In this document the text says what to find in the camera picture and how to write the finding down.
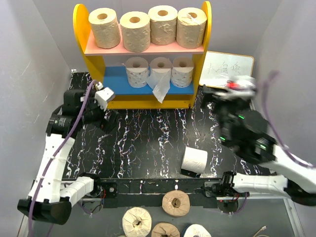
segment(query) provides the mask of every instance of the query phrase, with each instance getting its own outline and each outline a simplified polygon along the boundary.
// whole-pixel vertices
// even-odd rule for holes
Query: gray floor
[[[116,237],[124,234],[122,217],[129,207],[102,209],[91,218],[77,205],[73,208],[68,222],[63,226],[54,226],[51,237]],[[169,222],[181,232],[189,224],[203,225],[212,237],[253,237],[263,226],[261,232],[269,237],[293,237],[294,233],[282,199],[249,199],[245,209],[232,217],[220,214],[214,209],[191,207],[190,212],[181,218],[167,215],[161,207],[146,208],[153,220]],[[46,236],[50,227],[47,223],[35,223],[35,236]]]

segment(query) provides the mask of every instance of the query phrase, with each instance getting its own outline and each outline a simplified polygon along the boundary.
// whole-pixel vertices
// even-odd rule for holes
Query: yellow shelf side panel
[[[205,26],[204,38],[203,38],[203,54],[194,54],[192,56],[192,60],[195,65],[195,70],[193,72],[193,86],[194,86],[194,94],[191,96],[190,107],[194,106],[194,102],[196,99],[197,91],[198,91],[198,83],[202,74],[203,64],[205,60],[205,56],[207,53],[208,43],[211,38],[211,30],[212,30],[212,8],[209,1],[205,1],[202,4],[202,10],[205,12],[207,17],[207,22]]]
[[[84,59],[84,62],[90,72],[91,78],[103,82],[105,63],[102,56],[85,56],[84,51],[87,46],[91,31],[89,23],[89,12],[83,4],[77,4],[73,14],[73,24],[75,38]]]

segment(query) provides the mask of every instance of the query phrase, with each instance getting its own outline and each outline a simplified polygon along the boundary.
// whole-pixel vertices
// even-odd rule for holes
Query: shelf rack
[[[169,45],[155,45],[151,43],[146,51],[133,53],[124,48],[122,39],[114,48],[104,49],[97,47],[88,20],[89,12],[87,8],[83,4],[75,6],[73,14],[75,38],[91,78],[102,82],[104,86],[108,86],[116,94],[114,100],[108,104],[109,109],[186,109],[194,105],[198,82],[211,36],[212,13],[209,1],[205,1],[202,4],[202,10],[207,17],[202,46],[195,49],[186,49],[179,46],[176,41]],[[188,53],[193,54],[192,60],[195,65],[191,85],[185,88],[178,88],[170,84],[170,90],[162,104],[157,101],[148,85],[142,88],[131,87],[127,80],[125,67],[106,68],[103,60],[103,56],[106,55],[141,56],[146,54]]]

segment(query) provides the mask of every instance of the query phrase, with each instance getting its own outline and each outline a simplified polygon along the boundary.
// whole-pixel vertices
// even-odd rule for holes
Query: pink shelf board
[[[127,51],[123,46],[122,35],[120,36],[120,43],[115,46],[114,48],[99,48],[95,41],[92,31],[90,32],[90,36],[87,42],[87,46],[85,49],[84,54],[86,56],[96,56],[96,55],[114,55],[114,54],[121,54],[121,55],[131,55],[131,54],[179,54],[179,53],[203,53],[204,49],[201,45],[198,48],[187,49],[183,48],[175,41],[168,45],[156,45],[151,43],[149,48],[140,53],[134,53]]]

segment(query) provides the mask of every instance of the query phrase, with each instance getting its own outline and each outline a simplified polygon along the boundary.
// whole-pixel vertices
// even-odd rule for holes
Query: shelf
[[[88,42],[84,51],[84,54],[86,56],[97,56],[97,55],[115,55],[115,54],[120,54],[120,55],[140,55],[140,54],[185,54],[185,53],[193,53],[193,54],[202,54],[204,52],[203,45],[201,45],[198,48],[193,48],[193,49],[187,49],[183,48],[180,45],[178,45],[177,41],[168,44],[168,45],[156,45],[151,43],[149,48],[140,53],[134,53],[127,51],[124,46],[123,46],[123,40],[122,40],[122,35],[120,36],[121,40],[120,43],[115,46],[114,48],[99,48],[94,40],[94,36],[92,33],[92,30],[90,31],[90,35],[88,38]]]
[[[141,88],[130,86],[125,67],[106,67],[103,85],[114,91],[115,95],[152,95],[153,90],[145,85]],[[193,82],[184,88],[179,88],[170,83],[167,95],[193,95]]]

